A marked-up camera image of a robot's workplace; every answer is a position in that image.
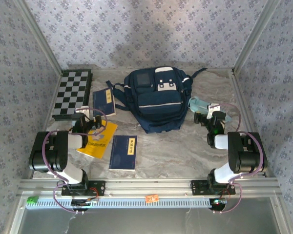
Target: chessboard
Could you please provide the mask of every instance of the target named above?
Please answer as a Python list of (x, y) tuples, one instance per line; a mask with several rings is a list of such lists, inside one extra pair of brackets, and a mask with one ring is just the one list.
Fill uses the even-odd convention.
[(71, 120), (75, 108), (87, 106), (92, 82), (91, 70), (63, 71), (52, 117)]

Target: blue book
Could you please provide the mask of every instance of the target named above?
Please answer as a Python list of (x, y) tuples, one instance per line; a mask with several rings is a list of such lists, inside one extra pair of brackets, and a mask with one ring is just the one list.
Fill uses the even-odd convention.
[[(93, 108), (102, 111), (106, 116), (115, 115), (115, 101), (112, 88), (106, 88), (93, 92)], [(94, 111), (93, 116), (100, 115), (101, 113)]]
[(137, 136), (114, 136), (110, 170), (135, 170)]

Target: floral wallpaper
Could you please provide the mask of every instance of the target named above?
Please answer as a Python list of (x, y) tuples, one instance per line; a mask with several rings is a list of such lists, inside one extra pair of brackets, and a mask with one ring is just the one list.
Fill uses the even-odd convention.
[(0, 1), (0, 233), (27, 176), (28, 158), (42, 129), (57, 75), (18, 9)]
[(232, 67), (266, 0), (26, 0), (62, 69)]
[(282, 0), (239, 80), (293, 220), (293, 0)]

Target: light blue fabric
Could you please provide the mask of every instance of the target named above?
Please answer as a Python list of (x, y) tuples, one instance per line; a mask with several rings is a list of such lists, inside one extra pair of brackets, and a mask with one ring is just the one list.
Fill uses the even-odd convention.
[[(203, 101), (199, 99), (199, 97), (191, 97), (188, 102), (188, 107), (192, 112), (200, 112), (204, 115), (207, 115), (209, 113), (208, 106), (210, 105), (210, 102)], [(231, 117), (229, 115), (226, 115), (226, 121), (231, 121)]]

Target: yellow book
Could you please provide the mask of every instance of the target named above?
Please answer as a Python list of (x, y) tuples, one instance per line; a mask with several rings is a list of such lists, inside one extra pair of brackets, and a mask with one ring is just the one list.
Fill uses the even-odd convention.
[[(86, 147), (83, 149), (77, 149), (77, 151), (82, 154), (101, 159), (117, 127), (117, 124), (108, 122), (106, 129), (102, 133), (97, 136), (88, 136), (88, 143)], [(89, 131), (89, 134), (99, 132), (102, 128), (91, 130)]]

